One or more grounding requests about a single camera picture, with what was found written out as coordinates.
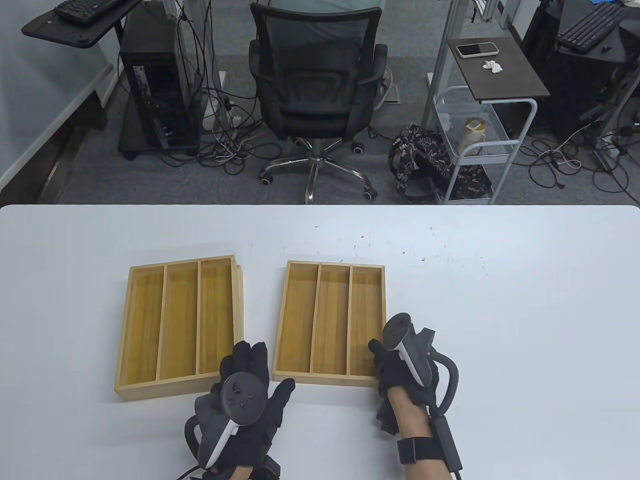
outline tray compartment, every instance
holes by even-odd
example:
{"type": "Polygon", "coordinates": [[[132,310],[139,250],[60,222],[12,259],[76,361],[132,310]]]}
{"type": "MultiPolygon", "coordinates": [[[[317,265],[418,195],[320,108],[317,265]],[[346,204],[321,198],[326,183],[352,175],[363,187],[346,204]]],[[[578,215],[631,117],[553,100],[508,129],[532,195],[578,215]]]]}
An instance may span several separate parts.
{"type": "Polygon", "coordinates": [[[322,265],[314,325],[313,373],[347,374],[349,266],[322,265]]]}
{"type": "Polygon", "coordinates": [[[234,347],[231,258],[200,264],[200,373],[217,372],[234,347]]]}
{"type": "Polygon", "coordinates": [[[354,266],[349,324],[349,374],[375,377],[371,339],[382,339],[386,321],[384,274],[381,268],[354,266]]]}
{"type": "Polygon", "coordinates": [[[119,382],[132,385],[156,379],[164,267],[132,268],[119,382]]]}
{"type": "Polygon", "coordinates": [[[167,265],[157,378],[196,373],[198,262],[167,265]]]}
{"type": "Polygon", "coordinates": [[[278,334],[278,367],[310,372],[311,342],[318,287],[318,264],[289,263],[278,334]]]}

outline gloved hand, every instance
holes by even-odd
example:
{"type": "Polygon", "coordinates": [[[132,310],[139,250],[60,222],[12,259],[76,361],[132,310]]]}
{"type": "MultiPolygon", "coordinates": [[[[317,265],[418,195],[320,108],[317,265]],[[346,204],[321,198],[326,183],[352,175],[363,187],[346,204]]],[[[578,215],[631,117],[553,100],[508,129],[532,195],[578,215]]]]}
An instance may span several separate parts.
{"type": "MultiPolygon", "coordinates": [[[[236,372],[252,373],[269,388],[267,347],[264,342],[256,343],[253,347],[247,342],[238,342],[233,355],[226,356],[220,362],[220,382],[213,385],[211,392],[219,394],[225,380],[236,372]]],[[[280,382],[268,400],[262,417],[252,425],[240,427],[231,436],[215,464],[219,472],[237,466],[258,467],[262,463],[276,430],[282,425],[284,407],[294,388],[296,382],[292,378],[280,382]]]]}
{"type": "Polygon", "coordinates": [[[431,373],[433,379],[427,387],[421,387],[415,381],[407,364],[400,359],[397,350],[387,350],[382,343],[373,339],[369,342],[369,350],[373,353],[373,363],[376,366],[376,372],[380,379],[378,385],[378,393],[383,399],[382,405],[378,409],[376,418],[382,422],[382,430],[395,435],[398,433],[398,425],[393,408],[389,403],[387,390],[392,387],[403,387],[411,401],[416,405],[427,405],[428,407],[436,406],[436,387],[440,380],[438,367],[431,360],[431,373]]]}

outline chair armrest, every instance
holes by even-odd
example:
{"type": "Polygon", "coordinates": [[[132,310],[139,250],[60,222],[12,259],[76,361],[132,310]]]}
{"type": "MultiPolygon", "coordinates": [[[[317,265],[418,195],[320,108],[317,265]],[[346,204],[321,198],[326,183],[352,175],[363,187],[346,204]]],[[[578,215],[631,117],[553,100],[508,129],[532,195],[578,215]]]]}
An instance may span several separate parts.
{"type": "Polygon", "coordinates": [[[260,42],[258,40],[252,40],[249,43],[249,71],[253,78],[269,83],[273,82],[273,78],[260,72],[260,42]]]}
{"type": "Polygon", "coordinates": [[[373,73],[371,77],[360,80],[358,82],[359,86],[380,81],[382,75],[385,74],[385,68],[387,67],[387,52],[388,47],[385,44],[376,45],[376,48],[373,51],[373,73]]]}

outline patterned bag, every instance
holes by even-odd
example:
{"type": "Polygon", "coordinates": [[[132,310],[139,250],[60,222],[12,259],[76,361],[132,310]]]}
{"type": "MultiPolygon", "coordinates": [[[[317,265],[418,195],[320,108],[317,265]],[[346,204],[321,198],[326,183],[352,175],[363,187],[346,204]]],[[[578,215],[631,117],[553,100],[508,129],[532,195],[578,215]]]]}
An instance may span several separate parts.
{"type": "MultiPolygon", "coordinates": [[[[417,125],[404,128],[389,151],[389,168],[396,177],[397,192],[410,203],[433,203],[434,194],[443,198],[447,192],[454,165],[439,133],[417,125]],[[434,185],[430,195],[406,194],[409,180],[428,177],[434,185]]],[[[491,191],[491,180],[481,165],[460,167],[450,200],[477,198],[491,191]]]]}

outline wooden tray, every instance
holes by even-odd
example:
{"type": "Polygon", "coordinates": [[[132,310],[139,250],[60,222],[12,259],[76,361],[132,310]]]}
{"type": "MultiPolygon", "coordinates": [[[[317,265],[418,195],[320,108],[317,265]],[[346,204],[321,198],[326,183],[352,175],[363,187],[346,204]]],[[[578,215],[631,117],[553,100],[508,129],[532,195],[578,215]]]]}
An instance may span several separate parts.
{"type": "Polygon", "coordinates": [[[387,318],[385,268],[289,262],[273,377],[375,387],[367,344],[387,318]]]}
{"type": "Polygon", "coordinates": [[[233,255],[132,267],[115,391],[127,400],[207,392],[242,339],[233,255]]]}

